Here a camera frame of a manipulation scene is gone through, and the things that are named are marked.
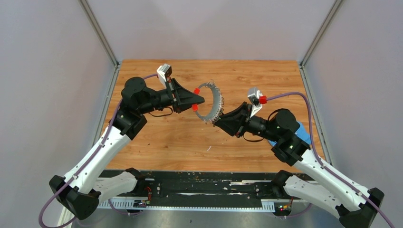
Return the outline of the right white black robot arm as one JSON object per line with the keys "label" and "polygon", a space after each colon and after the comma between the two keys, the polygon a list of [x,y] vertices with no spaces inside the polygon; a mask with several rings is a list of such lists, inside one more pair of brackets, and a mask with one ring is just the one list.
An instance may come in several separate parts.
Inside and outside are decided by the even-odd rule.
{"label": "right white black robot arm", "polygon": [[349,179],[320,158],[313,146],[297,133],[301,125],[288,109],[274,111],[268,119],[251,114],[252,105],[244,102],[237,109],[218,117],[214,125],[230,136],[244,133],[274,142],[271,150],[281,161],[303,171],[316,181],[311,184],[297,175],[281,170],[272,180],[271,191],[277,198],[297,197],[336,217],[345,228],[368,228],[378,214],[384,193]]}

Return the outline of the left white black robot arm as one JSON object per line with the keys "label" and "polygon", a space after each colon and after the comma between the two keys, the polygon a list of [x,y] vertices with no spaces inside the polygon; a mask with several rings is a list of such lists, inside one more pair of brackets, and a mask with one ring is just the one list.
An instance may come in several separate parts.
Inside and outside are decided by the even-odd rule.
{"label": "left white black robot arm", "polygon": [[55,175],[49,182],[57,201],[77,219],[88,218],[102,203],[122,193],[141,196],[145,177],[129,168],[121,174],[96,182],[106,165],[133,140],[146,125],[146,113],[171,108],[176,113],[204,103],[204,98],[182,87],[175,79],[166,88],[155,91],[145,79],[128,79],[121,92],[122,99],[105,132],[86,156],[64,176]]}

